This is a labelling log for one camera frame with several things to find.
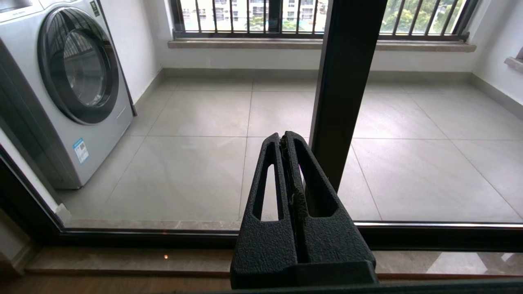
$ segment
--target wooden floor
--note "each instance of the wooden floor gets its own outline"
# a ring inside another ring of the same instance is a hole
[[[230,290],[229,278],[25,275],[0,284],[1,294],[113,294]]]

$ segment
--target tiled floor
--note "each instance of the tiled floor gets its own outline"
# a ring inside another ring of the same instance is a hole
[[[168,79],[87,185],[60,195],[74,219],[241,220],[263,139],[307,138],[314,92]],[[338,196],[355,220],[523,222],[521,150],[523,121],[467,83],[371,82]],[[274,186],[262,218],[277,218]]]

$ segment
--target sticker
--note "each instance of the sticker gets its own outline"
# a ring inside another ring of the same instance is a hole
[[[76,143],[73,145],[73,148],[74,152],[76,152],[76,156],[78,156],[80,164],[84,163],[84,161],[89,157],[89,152],[87,152],[84,139],[80,138],[78,141],[76,141]]]
[[[93,12],[95,16],[99,16],[100,12],[98,11],[98,7],[96,7],[96,3],[94,1],[91,1],[91,8],[93,9]]]

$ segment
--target dark metal frame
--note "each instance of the dark metal frame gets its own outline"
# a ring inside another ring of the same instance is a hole
[[[349,21],[337,21],[342,12]],[[327,16],[311,149],[337,190],[377,41],[382,15],[375,1],[334,1]],[[347,30],[365,18],[360,30]],[[347,92],[346,81],[352,87]],[[0,127],[24,156],[16,137]],[[0,208],[41,245],[233,248],[237,231],[68,229],[0,147]],[[523,252],[523,224],[355,222],[372,250]]]
[[[173,37],[175,39],[177,38],[284,38],[284,39],[323,39],[324,33],[323,32],[316,32],[316,14],[318,10],[318,0],[314,0],[315,6],[314,6],[314,16],[313,16],[313,31],[300,31],[300,14],[301,14],[301,4],[304,0],[297,0],[298,2],[298,12],[296,15],[296,31],[283,31],[282,30],[282,23],[283,23],[283,0],[264,0],[264,29],[263,31],[259,32],[253,32],[250,30],[250,15],[249,15],[249,5],[250,0],[244,0],[247,1],[247,31],[245,30],[234,30],[233,29],[233,21],[231,17],[231,30],[230,31],[219,31],[216,19],[214,19],[214,31],[205,31],[201,30],[200,27],[200,20],[198,16],[198,31],[191,31],[186,30],[184,25],[184,18],[181,11],[181,3],[180,0],[171,0],[171,7],[173,10],[173,19],[174,19],[174,29],[173,29]],[[396,21],[394,23],[394,28],[391,33],[380,33],[378,39],[379,40],[418,40],[418,41],[466,41],[468,38],[468,33],[464,32],[467,24],[469,23],[470,18],[472,17],[472,13],[477,6],[477,3],[479,0],[467,0],[464,3],[464,7],[462,10],[462,13],[458,15],[458,20],[456,23],[456,26],[454,27],[454,30],[450,34],[445,34],[445,31],[448,28],[448,25],[450,23],[450,19],[452,18],[452,14],[454,12],[454,9],[456,8],[456,5],[458,3],[458,0],[453,0],[453,3],[451,5],[451,11],[445,20],[445,24],[443,26],[443,29],[441,32],[437,34],[429,34],[430,28],[436,18],[436,11],[439,7],[439,4],[441,0],[436,0],[432,14],[430,16],[429,22],[427,24],[427,28],[425,30],[425,33],[413,33],[414,27],[416,25],[416,21],[418,19],[419,10],[421,9],[421,6],[423,4],[423,1],[427,0],[419,0],[418,5],[416,7],[416,12],[414,14],[413,21],[411,23],[411,27],[409,29],[408,33],[398,33],[397,27],[400,23],[401,14],[403,11],[403,7],[405,5],[405,0],[402,0],[399,7],[399,12],[396,17]],[[269,3],[269,29],[266,30],[266,4]],[[212,0],[213,3],[213,13],[215,13],[215,5],[214,0]],[[229,2],[231,4],[231,10],[230,13],[232,15],[232,1]]]

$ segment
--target washing machine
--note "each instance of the washing machine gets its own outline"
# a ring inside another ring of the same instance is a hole
[[[81,188],[133,117],[98,4],[2,0],[0,40],[3,91],[23,120],[12,126],[26,127],[16,136],[54,188]]]

